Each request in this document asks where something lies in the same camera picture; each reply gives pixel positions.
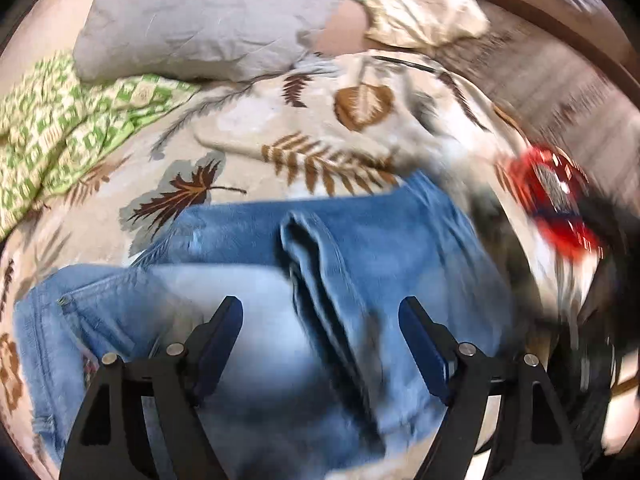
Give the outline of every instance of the gray pillow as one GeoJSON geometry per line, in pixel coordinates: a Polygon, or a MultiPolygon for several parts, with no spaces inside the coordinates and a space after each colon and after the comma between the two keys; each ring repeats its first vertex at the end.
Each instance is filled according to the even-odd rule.
{"type": "Polygon", "coordinates": [[[94,0],[74,47],[88,82],[156,73],[243,81],[286,72],[340,0],[94,0]]]}

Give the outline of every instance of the denim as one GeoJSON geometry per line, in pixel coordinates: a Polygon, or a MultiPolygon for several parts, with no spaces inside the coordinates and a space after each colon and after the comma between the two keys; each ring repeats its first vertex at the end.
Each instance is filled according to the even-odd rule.
{"type": "MultiPolygon", "coordinates": [[[[17,304],[34,430],[53,458],[84,394],[82,355],[151,355],[227,294],[244,325],[198,415],[232,479],[322,478],[436,430],[444,408],[399,330],[404,297],[489,355],[512,322],[470,222],[421,173],[386,195],[192,206],[129,269],[67,267],[17,304]]],[[[146,421],[164,473],[153,410],[146,421]]]]}

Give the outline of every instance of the bolt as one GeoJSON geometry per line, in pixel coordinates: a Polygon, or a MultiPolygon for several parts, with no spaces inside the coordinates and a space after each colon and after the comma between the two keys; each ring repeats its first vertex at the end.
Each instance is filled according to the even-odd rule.
{"type": "Polygon", "coordinates": [[[166,348],[166,354],[171,356],[180,355],[183,351],[184,345],[182,343],[171,343],[166,348]]]}
{"type": "Polygon", "coordinates": [[[113,352],[107,352],[102,356],[102,364],[105,366],[109,366],[114,364],[118,360],[118,354],[114,354],[113,352]]]}
{"type": "Polygon", "coordinates": [[[538,366],[540,364],[540,360],[533,354],[527,354],[524,356],[524,362],[529,366],[538,366]]]}
{"type": "Polygon", "coordinates": [[[460,343],[458,350],[460,350],[460,353],[462,355],[466,355],[469,357],[471,357],[472,355],[476,355],[476,347],[471,343],[460,343]]]}

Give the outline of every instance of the green patterned blanket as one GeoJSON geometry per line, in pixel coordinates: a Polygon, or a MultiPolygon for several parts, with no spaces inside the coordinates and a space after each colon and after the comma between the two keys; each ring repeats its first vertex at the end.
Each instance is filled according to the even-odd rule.
{"type": "Polygon", "coordinates": [[[0,100],[0,240],[36,199],[67,191],[198,87],[156,75],[85,85],[70,53],[36,64],[0,100]]]}

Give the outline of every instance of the fern print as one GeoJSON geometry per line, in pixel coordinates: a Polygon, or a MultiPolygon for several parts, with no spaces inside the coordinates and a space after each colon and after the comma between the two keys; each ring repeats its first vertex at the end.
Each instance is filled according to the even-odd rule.
{"type": "Polygon", "coordinates": [[[253,89],[254,84],[249,83],[239,90],[233,90],[222,96],[204,98],[193,108],[183,113],[174,124],[169,126],[169,128],[160,135],[159,139],[156,140],[154,145],[151,147],[150,158],[152,160],[160,160],[164,158],[162,150],[164,149],[167,141],[185,127],[191,120],[197,117],[204,117],[212,112],[220,111],[222,108],[237,101],[238,99],[251,95],[253,89]]]}
{"type": "Polygon", "coordinates": [[[306,105],[300,100],[300,94],[309,81],[311,81],[311,76],[307,74],[295,74],[286,77],[282,88],[284,102],[294,108],[306,108],[306,105]]]}
{"type": "Polygon", "coordinates": [[[2,294],[0,294],[0,321],[2,321],[2,314],[6,306],[6,300],[9,296],[9,287],[14,280],[14,259],[9,259],[9,263],[4,270],[4,277],[2,280],[2,294]]]}
{"type": "Polygon", "coordinates": [[[80,178],[65,195],[65,202],[71,206],[82,205],[92,194],[100,191],[100,186],[111,180],[110,174],[129,160],[130,155],[118,162],[101,162],[80,178]]]}
{"type": "Polygon", "coordinates": [[[438,79],[442,81],[447,86],[447,88],[449,88],[449,90],[453,92],[453,95],[460,105],[460,108],[462,108],[462,111],[465,113],[466,118],[469,119],[473,124],[478,126],[481,130],[488,132],[489,130],[487,129],[487,127],[480,122],[480,120],[471,110],[469,103],[466,102],[465,95],[463,94],[456,81],[452,78],[451,74],[449,72],[443,71],[438,76],[438,79]]]}
{"type": "Polygon", "coordinates": [[[262,146],[262,160],[274,165],[276,175],[285,171],[288,186],[303,176],[309,193],[314,194],[322,183],[328,196],[335,196],[337,182],[352,195],[357,189],[373,194],[375,189],[397,187],[392,157],[379,160],[360,153],[334,150],[301,132],[262,146]]]}

